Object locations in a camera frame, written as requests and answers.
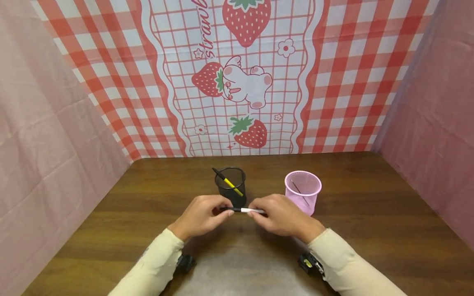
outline pink mesh pen holder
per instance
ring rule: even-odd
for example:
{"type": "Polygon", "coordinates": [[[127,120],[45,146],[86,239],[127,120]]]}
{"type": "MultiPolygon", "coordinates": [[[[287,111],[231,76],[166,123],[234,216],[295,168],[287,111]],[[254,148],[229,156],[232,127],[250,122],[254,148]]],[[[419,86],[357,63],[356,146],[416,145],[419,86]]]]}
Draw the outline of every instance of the pink mesh pen holder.
{"type": "Polygon", "coordinates": [[[321,191],[321,180],[314,174],[304,171],[292,171],[285,177],[285,195],[291,199],[304,213],[314,213],[316,198],[321,191]]]}

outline cartoon bunny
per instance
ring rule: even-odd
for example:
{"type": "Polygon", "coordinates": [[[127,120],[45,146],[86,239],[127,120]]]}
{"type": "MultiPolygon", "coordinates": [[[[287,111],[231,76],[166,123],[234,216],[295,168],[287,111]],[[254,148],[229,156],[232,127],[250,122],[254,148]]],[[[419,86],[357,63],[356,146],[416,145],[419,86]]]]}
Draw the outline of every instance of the cartoon bunny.
{"type": "Polygon", "coordinates": [[[223,97],[233,102],[247,100],[252,109],[265,106],[265,93],[272,85],[272,76],[265,73],[262,67],[254,66],[250,74],[241,68],[240,56],[233,56],[223,71],[223,97]]]}

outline hand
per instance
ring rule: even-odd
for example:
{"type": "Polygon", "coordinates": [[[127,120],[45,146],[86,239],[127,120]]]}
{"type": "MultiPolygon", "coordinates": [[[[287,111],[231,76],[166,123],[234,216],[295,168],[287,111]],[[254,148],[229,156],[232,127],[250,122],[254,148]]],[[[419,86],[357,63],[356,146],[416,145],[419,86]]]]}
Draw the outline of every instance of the hand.
{"type": "Polygon", "coordinates": [[[232,207],[232,203],[221,195],[195,197],[181,217],[169,225],[168,229],[182,241],[208,233],[234,213],[227,210],[219,214],[220,207],[232,207]]]}
{"type": "Polygon", "coordinates": [[[321,222],[303,213],[289,198],[281,194],[256,198],[248,207],[259,208],[267,213],[268,218],[256,212],[247,213],[266,231],[281,236],[294,236],[305,244],[325,230],[321,222]]]}

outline black clamp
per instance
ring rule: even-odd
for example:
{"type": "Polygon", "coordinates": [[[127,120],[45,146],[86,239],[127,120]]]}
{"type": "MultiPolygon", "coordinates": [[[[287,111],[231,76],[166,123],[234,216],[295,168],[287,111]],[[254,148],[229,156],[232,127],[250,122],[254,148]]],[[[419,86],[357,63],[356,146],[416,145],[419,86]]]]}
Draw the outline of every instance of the black clamp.
{"type": "Polygon", "coordinates": [[[176,264],[176,270],[188,273],[196,265],[196,260],[191,255],[181,255],[176,264]]]}
{"type": "Polygon", "coordinates": [[[322,264],[311,253],[302,254],[298,258],[298,265],[309,275],[318,271],[323,276],[323,280],[326,281],[322,264]]]}

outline tabletop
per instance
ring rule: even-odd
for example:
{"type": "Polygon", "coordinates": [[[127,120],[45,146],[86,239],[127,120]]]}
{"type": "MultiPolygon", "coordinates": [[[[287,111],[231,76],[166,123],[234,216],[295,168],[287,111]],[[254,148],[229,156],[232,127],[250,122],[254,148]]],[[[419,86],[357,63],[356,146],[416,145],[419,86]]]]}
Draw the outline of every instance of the tabletop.
{"type": "MultiPolygon", "coordinates": [[[[405,293],[474,295],[474,253],[371,152],[139,160],[24,295],[106,295],[195,196],[217,194],[211,167],[227,166],[245,171],[248,201],[283,194],[290,171],[313,172],[322,182],[314,217],[405,293]]],[[[185,245],[197,265],[162,295],[337,295],[298,266],[303,252],[236,213],[185,245]]]]}

